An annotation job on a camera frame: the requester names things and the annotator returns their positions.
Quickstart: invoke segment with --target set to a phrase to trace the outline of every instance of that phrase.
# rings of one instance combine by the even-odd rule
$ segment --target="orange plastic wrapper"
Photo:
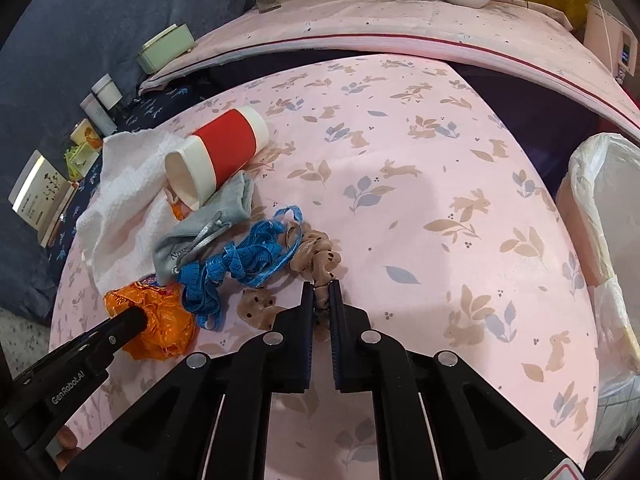
[[[146,313],[146,328],[122,347],[134,359],[164,361],[185,353],[195,332],[193,316],[180,302],[182,286],[159,286],[154,275],[133,282],[104,297],[104,306],[114,317],[132,305]]]

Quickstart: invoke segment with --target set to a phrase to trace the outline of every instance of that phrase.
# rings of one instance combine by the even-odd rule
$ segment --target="table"
[[[272,139],[246,167],[254,211],[299,205],[340,247],[347,303],[411,351],[453,349],[583,465],[598,384],[590,301],[542,181],[482,99],[446,63],[381,54],[258,79],[163,127],[192,132],[245,104]],[[302,282],[272,290],[293,306]],[[225,323],[201,330],[194,349],[235,351],[257,333],[236,315],[240,293],[223,284]],[[75,243],[51,347],[105,317]],[[304,395],[274,396],[265,478],[376,478],[369,394],[333,390],[327,341],[314,342],[313,364]],[[117,354],[110,378],[71,419],[80,445],[174,365]]]

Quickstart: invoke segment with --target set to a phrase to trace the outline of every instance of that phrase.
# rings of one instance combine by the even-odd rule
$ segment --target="white towel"
[[[153,246],[178,223],[162,190],[164,156],[183,140],[160,128],[104,140],[100,187],[76,224],[100,295],[154,272]]]

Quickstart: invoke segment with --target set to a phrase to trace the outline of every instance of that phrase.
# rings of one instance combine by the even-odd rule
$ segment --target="silver screw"
[[[441,365],[455,366],[458,364],[458,356],[449,351],[440,352],[438,354],[438,361],[440,361]]]
[[[207,357],[204,354],[191,354],[187,357],[187,366],[189,368],[202,368],[207,363]]]
[[[360,339],[365,343],[375,344],[380,342],[382,336],[380,335],[380,332],[376,332],[375,330],[365,330],[360,334]]]
[[[262,340],[269,346],[279,345],[282,343],[284,336],[280,332],[267,332]]]

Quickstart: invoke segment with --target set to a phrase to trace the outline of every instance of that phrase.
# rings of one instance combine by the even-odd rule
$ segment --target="red and white cup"
[[[164,170],[176,195],[196,211],[268,142],[269,130],[258,112],[232,108],[168,153]]]

